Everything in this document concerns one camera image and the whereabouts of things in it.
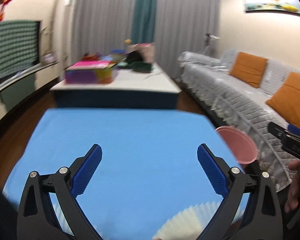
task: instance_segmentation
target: sunflower painting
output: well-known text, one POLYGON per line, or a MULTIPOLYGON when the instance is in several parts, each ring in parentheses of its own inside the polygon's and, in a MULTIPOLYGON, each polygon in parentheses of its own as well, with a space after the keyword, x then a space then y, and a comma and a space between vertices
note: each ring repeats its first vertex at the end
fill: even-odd
POLYGON ((300 15, 299 0, 245 0, 245 11, 277 11, 300 15))

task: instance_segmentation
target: colorful box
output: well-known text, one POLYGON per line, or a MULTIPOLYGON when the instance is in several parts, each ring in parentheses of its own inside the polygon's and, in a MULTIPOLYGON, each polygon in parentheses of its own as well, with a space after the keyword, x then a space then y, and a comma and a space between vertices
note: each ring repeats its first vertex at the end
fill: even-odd
POLYGON ((67 84, 110 84, 118 74, 111 61, 79 61, 65 71, 67 84))

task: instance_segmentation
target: coffee table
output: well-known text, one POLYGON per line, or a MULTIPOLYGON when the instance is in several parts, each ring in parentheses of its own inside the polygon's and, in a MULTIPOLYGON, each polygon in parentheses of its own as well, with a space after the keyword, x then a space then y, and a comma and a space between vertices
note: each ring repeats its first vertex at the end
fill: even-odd
POLYGON ((111 84, 66 84, 50 89, 57 107, 175 109, 180 88, 159 67, 151 73, 119 70, 111 84))

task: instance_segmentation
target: blue lid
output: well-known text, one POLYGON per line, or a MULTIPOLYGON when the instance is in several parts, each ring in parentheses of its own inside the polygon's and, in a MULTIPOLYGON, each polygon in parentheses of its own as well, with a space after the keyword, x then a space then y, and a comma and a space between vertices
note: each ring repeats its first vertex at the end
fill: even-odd
POLYGON ((111 53, 126 54, 127 52, 124 49, 113 49, 113 50, 111 50, 111 53))

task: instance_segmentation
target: pink bowl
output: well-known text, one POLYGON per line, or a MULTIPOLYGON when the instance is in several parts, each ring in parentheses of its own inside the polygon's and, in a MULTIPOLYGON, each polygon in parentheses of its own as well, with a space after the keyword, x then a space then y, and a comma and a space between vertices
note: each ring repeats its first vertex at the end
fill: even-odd
POLYGON ((248 135, 232 126, 221 126, 216 131, 228 145, 238 163, 249 164, 257 159, 258 148, 248 135))

